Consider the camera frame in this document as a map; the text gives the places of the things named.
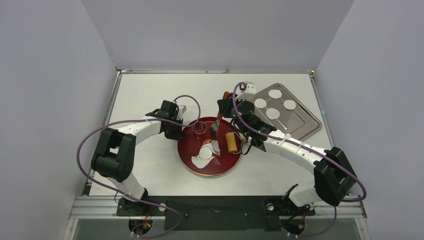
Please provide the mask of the white dough piece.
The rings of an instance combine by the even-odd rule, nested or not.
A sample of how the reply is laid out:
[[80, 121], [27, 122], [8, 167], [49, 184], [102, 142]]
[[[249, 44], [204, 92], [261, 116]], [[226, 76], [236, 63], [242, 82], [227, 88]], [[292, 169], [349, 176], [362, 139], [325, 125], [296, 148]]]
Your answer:
[[[220, 153], [220, 147], [219, 147], [219, 142], [217, 140], [212, 140], [212, 139], [208, 139], [206, 140], [202, 146], [210, 146], [211, 148], [213, 148], [213, 159], [219, 157], [221, 155]], [[201, 160], [199, 159], [199, 151], [197, 154], [195, 154], [194, 156], [191, 157], [191, 162], [194, 164], [194, 166], [198, 169], [203, 169], [205, 168], [213, 159], [211, 160]]]

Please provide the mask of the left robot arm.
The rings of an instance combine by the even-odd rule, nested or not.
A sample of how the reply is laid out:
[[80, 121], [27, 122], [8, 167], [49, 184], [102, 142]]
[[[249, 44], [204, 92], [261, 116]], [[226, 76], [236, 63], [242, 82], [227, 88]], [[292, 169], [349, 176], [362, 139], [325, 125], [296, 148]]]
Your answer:
[[160, 108], [147, 113], [141, 122], [118, 129], [106, 127], [101, 131], [91, 168], [122, 191], [118, 205], [124, 210], [144, 215], [151, 209], [147, 189], [132, 173], [136, 146], [161, 133], [167, 139], [180, 140], [185, 111], [186, 106], [164, 100]]

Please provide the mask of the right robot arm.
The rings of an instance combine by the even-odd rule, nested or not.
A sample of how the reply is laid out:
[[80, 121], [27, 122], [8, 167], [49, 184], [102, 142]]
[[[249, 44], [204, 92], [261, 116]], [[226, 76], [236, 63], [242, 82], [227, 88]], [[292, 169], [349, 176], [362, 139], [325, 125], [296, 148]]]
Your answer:
[[315, 202], [337, 207], [355, 184], [356, 174], [345, 153], [338, 147], [324, 149], [307, 145], [255, 115], [250, 101], [234, 101], [231, 96], [217, 101], [219, 113], [229, 118], [235, 131], [247, 139], [249, 146], [281, 156], [310, 172], [313, 180], [296, 183], [282, 195], [282, 207], [294, 214]]

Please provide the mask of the wooden dough roller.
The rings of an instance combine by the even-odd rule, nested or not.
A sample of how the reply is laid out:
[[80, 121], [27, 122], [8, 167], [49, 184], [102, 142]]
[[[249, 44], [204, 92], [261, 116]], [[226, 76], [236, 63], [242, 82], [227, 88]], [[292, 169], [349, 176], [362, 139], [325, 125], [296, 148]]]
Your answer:
[[241, 137], [237, 132], [228, 132], [225, 134], [227, 151], [229, 154], [240, 154], [242, 147], [248, 141], [245, 137]]

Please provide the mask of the round red lacquer tray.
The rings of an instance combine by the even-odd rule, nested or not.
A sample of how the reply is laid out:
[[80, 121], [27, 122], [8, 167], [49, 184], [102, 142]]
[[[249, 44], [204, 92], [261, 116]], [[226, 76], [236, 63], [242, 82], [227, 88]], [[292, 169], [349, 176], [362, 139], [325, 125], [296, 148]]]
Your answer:
[[[203, 176], [217, 176], [229, 171], [238, 162], [241, 153], [228, 153], [226, 143], [226, 133], [235, 132], [230, 127], [230, 123], [221, 120], [217, 137], [214, 138], [210, 132], [210, 126], [216, 120], [215, 117], [202, 117], [196, 125], [182, 130], [181, 140], [177, 143], [177, 150], [180, 159], [191, 171]], [[220, 149], [220, 156], [213, 159], [206, 167], [199, 169], [191, 161], [191, 157], [199, 152], [200, 147], [206, 140], [217, 140]]]

